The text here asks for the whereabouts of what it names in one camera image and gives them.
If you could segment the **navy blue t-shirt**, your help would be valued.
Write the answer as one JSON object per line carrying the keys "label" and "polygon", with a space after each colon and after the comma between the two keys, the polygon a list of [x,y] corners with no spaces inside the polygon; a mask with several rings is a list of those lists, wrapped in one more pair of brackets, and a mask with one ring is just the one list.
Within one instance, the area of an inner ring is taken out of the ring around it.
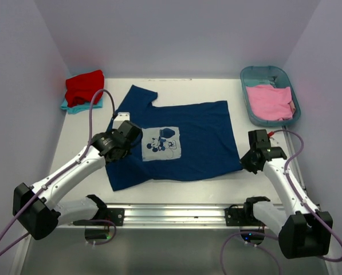
{"label": "navy blue t-shirt", "polygon": [[189,182],[242,170],[227,101],[155,107],[158,94],[131,86],[118,112],[142,129],[141,142],[106,166],[113,191],[148,180]]}

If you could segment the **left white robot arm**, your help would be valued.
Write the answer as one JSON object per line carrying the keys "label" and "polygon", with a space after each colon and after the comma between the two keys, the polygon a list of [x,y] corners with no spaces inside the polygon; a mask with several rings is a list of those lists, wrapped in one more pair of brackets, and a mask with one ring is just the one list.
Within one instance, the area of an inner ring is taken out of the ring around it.
{"label": "left white robot arm", "polygon": [[41,240],[57,226],[71,222],[112,225],[106,204],[95,195],[63,203],[62,198],[92,173],[128,156],[142,130],[125,120],[119,128],[96,134],[72,160],[31,186],[21,183],[13,193],[13,215],[27,232]]}

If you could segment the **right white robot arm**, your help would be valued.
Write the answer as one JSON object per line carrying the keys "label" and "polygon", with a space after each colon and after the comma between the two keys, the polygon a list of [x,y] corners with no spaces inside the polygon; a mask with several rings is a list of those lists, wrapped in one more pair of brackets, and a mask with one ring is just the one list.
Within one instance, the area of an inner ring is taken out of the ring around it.
{"label": "right white robot arm", "polygon": [[256,174],[262,171],[270,180],[283,205],[279,210],[267,197],[247,198],[243,204],[243,220],[250,225],[259,221],[278,239],[283,255],[288,258],[325,256],[329,252],[333,219],[320,211],[308,198],[291,172],[288,157],[281,147],[271,145],[264,129],[248,133],[250,148],[241,158],[242,167]]}

